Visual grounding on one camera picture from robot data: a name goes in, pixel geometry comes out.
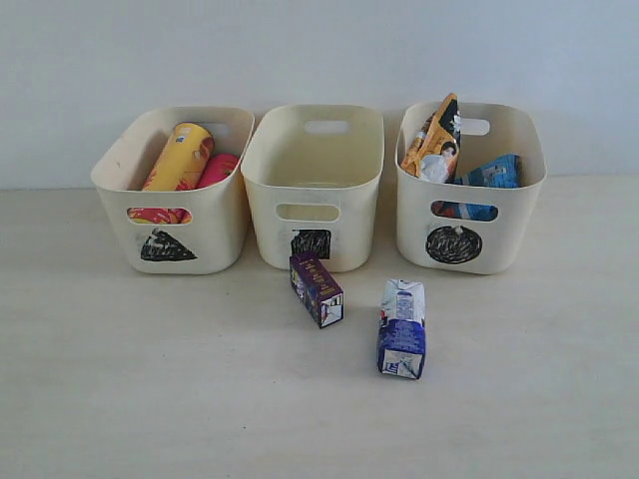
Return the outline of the pink chips can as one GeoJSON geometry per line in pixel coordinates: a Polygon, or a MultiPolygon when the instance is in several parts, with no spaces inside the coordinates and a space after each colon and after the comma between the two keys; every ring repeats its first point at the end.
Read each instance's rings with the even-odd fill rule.
{"type": "Polygon", "coordinates": [[[236,168],[239,157],[233,154],[217,154],[210,157],[195,189],[203,189],[215,185],[227,178],[236,168]]]}

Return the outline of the cream bin square mark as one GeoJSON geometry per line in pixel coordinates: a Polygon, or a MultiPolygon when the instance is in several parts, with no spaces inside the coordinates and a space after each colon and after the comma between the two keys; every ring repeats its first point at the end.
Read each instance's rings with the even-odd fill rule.
{"type": "Polygon", "coordinates": [[[384,160],[382,114],[349,105],[288,105],[267,112],[245,152],[259,252],[286,269],[312,250],[331,272],[371,251],[384,160]]]}

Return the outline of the cream bin circle mark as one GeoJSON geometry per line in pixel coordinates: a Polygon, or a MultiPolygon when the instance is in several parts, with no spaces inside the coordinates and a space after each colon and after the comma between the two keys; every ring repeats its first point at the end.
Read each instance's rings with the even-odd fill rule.
{"type": "Polygon", "coordinates": [[[397,172],[396,243],[409,261],[476,274],[509,268],[524,238],[547,175],[540,140],[531,117],[498,104],[462,102],[461,175],[506,154],[519,158],[516,189],[437,184],[397,172]],[[433,204],[449,202],[496,209],[489,222],[436,215],[433,204]]]}

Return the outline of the cream bin triangle mark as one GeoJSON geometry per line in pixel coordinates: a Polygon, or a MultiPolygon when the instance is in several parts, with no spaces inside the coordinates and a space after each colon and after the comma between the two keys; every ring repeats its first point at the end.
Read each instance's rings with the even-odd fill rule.
{"type": "Polygon", "coordinates": [[[91,173],[124,255],[134,269],[156,274],[209,274],[240,256],[251,221],[243,176],[233,170],[222,181],[182,192],[145,192],[142,184],[173,130],[183,122],[211,132],[216,153],[242,157],[254,115],[237,107],[170,107],[142,114],[121,134],[91,173]],[[183,209],[186,224],[136,224],[134,207],[183,209]]]}

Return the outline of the orange snack bag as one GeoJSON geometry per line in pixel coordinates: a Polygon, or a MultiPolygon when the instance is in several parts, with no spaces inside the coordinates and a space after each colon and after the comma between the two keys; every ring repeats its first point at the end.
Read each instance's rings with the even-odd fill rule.
{"type": "Polygon", "coordinates": [[[399,165],[420,180],[450,183],[456,172],[460,142],[458,99],[450,93],[416,132],[399,165]]]}

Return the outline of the purple drink carton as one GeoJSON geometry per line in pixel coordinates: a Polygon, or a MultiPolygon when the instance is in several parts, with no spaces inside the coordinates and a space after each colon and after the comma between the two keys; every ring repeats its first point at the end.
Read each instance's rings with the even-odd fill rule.
{"type": "Polygon", "coordinates": [[[319,328],[343,320],[343,290],[314,252],[290,256],[290,282],[319,328]]]}

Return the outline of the yellow chips can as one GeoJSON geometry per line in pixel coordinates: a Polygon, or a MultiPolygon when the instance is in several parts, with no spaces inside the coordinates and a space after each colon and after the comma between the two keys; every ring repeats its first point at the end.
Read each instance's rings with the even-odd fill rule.
{"type": "MultiPolygon", "coordinates": [[[[180,123],[173,129],[159,158],[148,174],[143,192],[178,192],[193,190],[214,150],[215,139],[204,127],[180,123]]],[[[184,209],[128,209],[129,219],[136,224],[173,225],[188,223],[191,214],[184,209]]]]}

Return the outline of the blue snack bag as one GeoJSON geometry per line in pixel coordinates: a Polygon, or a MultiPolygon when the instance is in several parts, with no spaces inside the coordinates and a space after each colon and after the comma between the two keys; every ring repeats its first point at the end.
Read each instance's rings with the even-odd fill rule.
{"type": "MultiPolygon", "coordinates": [[[[507,154],[484,164],[469,173],[453,180],[457,186],[516,189],[520,187],[520,163],[518,155],[507,154]]],[[[437,201],[431,205],[431,211],[441,218],[491,222],[498,215],[493,205],[467,204],[437,201]]]]}

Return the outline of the blue white milk carton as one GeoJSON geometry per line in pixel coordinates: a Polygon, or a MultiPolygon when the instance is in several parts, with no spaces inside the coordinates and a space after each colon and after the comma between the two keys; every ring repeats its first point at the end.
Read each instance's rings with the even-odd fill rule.
{"type": "Polygon", "coordinates": [[[388,279],[382,295],[376,364],[382,374],[417,380],[427,354],[425,288],[421,282],[388,279]]]}

